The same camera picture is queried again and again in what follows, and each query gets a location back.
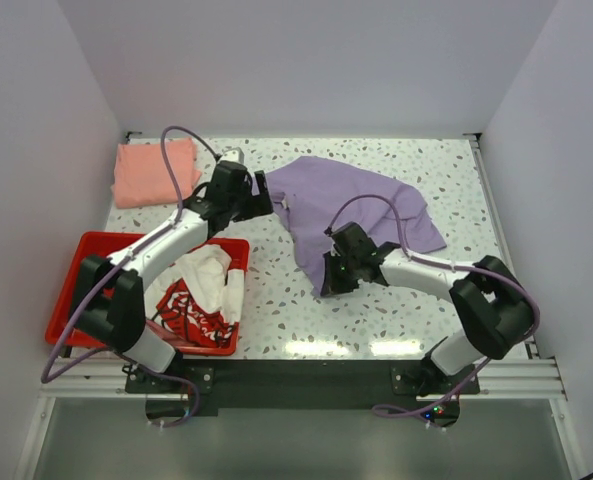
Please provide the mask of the purple t shirt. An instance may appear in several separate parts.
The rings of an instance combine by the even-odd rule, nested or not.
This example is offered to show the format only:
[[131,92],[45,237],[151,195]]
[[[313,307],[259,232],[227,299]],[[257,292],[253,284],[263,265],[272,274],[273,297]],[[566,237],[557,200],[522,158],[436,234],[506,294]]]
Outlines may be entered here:
[[359,224],[380,245],[399,241],[419,253],[446,247],[428,204],[413,186],[375,172],[330,159],[302,156],[266,174],[274,212],[292,236],[297,266],[310,280],[316,297],[324,281],[323,255],[331,249],[324,230],[348,222]]

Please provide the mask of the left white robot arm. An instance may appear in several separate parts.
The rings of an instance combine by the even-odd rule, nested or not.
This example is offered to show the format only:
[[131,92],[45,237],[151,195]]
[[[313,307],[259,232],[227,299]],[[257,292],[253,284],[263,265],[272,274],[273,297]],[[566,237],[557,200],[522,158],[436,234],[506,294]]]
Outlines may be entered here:
[[107,256],[81,262],[70,316],[59,340],[77,329],[148,370],[161,392],[183,380],[182,354],[146,324],[147,287],[182,255],[203,245],[232,222],[273,212],[263,171],[251,173],[234,161],[219,161],[198,194],[182,199],[156,229]]

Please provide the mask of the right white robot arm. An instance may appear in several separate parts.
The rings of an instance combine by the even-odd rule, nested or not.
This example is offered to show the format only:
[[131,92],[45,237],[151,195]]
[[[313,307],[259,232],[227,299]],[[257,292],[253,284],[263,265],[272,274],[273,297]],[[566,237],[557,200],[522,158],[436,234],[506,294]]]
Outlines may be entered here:
[[445,392],[478,360],[503,359],[537,326],[534,301],[497,257],[449,263],[393,242],[377,245],[355,222],[325,234],[332,247],[323,255],[323,297],[376,283],[421,291],[454,307],[461,329],[403,374],[419,395]]

